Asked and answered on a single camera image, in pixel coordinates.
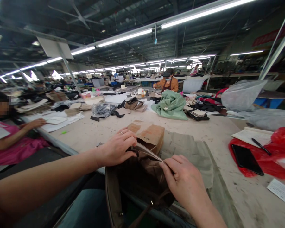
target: red banner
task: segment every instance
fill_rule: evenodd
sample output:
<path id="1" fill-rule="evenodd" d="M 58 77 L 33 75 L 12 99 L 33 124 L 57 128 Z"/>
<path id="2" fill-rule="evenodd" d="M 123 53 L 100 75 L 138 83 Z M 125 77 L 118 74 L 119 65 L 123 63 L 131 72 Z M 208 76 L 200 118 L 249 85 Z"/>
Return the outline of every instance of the red banner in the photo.
<path id="1" fill-rule="evenodd" d="M 279 29 L 272 31 L 270 33 L 267 33 L 263 36 L 259 36 L 258 38 L 254 40 L 252 47 L 274 41 L 278 32 L 279 32 Z M 278 39 L 283 38 L 284 36 L 285 36 L 285 26 L 282 28 Z"/>

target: pen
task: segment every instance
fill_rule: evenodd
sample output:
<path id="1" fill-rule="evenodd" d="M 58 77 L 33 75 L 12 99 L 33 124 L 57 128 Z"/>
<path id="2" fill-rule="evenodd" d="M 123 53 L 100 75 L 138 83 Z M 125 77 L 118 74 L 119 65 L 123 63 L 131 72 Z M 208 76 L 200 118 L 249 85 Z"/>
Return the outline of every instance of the pen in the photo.
<path id="1" fill-rule="evenodd" d="M 265 152 L 270 156 L 271 155 L 271 153 L 268 151 L 268 150 L 266 150 L 257 140 L 255 140 L 254 138 L 251 138 L 252 139 L 252 141 L 256 144 L 256 145 L 258 145 L 259 147 L 261 147 L 263 150 L 265 150 Z"/>

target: green fabric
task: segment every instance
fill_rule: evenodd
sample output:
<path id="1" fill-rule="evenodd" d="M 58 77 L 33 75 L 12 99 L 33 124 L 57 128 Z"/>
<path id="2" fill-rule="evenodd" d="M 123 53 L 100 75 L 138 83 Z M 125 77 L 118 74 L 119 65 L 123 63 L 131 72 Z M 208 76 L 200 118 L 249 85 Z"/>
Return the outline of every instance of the green fabric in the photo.
<path id="1" fill-rule="evenodd" d="M 161 101 L 158 104 L 153 104 L 151 107 L 158 115 L 165 118 L 187 120 L 187 116 L 183 111 L 185 104 L 186 99 L 179 93 L 165 90 Z"/>

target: ceiling fan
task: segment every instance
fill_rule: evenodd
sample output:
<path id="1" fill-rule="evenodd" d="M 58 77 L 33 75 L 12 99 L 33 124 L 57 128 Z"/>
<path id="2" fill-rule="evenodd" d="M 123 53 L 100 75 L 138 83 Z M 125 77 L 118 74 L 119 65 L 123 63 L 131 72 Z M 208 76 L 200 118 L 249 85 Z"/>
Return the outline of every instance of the ceiling fan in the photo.
<path id="1" fill-rule="evenodd" d="M 76 19 L 67 22 L 67 24 L 71 24 L 71 23 L 74 23 L 74 22 L 76 22 L 76 21 L 81 21 L 81 22 L 85 25 L 85 27 L 86 27 L 87 29 L 90 29 L 90 27 L 88 26 L 88 24 L 87 24 L 86 22 L 91 22 L 91 23 L 94 23 L 94 24 L 104 25 L 104 24 L 101 23 L 101 22 L 96 22 L 96 21 L 92 21 L 92 20 L 88 19 L 88 18 L 91 17 L 92 15 L 98 13 L 98 11 L 89 13 L 89 14 L 87 14 L 87 15 L 85 15 L 85 16 L 82 16 L 81 13 L 79 12 L 79 10 L 77 9 L 77 7 L 76 7 L 76 5 L 75 5 L 75 3 L 74 3 L 74 0 L 70 0 L 70 2 L 71 2 L 71 5 L 73 6 L 74 10 L 76 11 L 77 15 L 74 15 L 74 14 L 65 12 L 65 11 L 63 11 L 63 10 L 54 8 L 54 7 L 50 6 L 50 5 L 48 5 L 48 7 L 51 8 L 51 9 L 53 9 L 53 10 L 59 11 L 59 12 L 61 12 L 61 13 L 70 15 L 70 16 L 72 16 L 72 17 L 76 17 Z"/>

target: hand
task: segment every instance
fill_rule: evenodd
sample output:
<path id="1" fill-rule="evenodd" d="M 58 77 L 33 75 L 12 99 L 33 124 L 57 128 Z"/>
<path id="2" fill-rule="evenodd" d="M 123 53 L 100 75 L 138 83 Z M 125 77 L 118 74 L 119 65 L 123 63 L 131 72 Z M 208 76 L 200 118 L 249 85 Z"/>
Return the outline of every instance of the hand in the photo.
<path id="1" fill-rule="evenodd" d="M 165 162 L 174 172 L 173 175 L 167 165 L 159 163 L 172 194 L 193 217 L 202 204 L 212 205 L 200 171 L 185 156 L 173 155 Z"/>
<path id="2" fill-rule="evenodd" d="M 135 133 L 127 128 L 122 128 L 104 145 L 97 148 L 96 161 L 99 167 L 118 165 L 130 157 L 136 157 L 133 151 L 126 152 L 130 146 L 137 144 Z"/>
<path id="3" fill-rule="evenodd" d="M 29 122 L 26 126 L 24 126 L 23 128 L 24 129 L 27 129 L 27 130 L 32 130 L 33 128 L 39 128 L 43 125 L 45 125 L 47 122 L 42 119 L 42 118 L 39 118 L 39 119 L 36 119 L 36 120 L 33 120 L 32 122 Z"/>

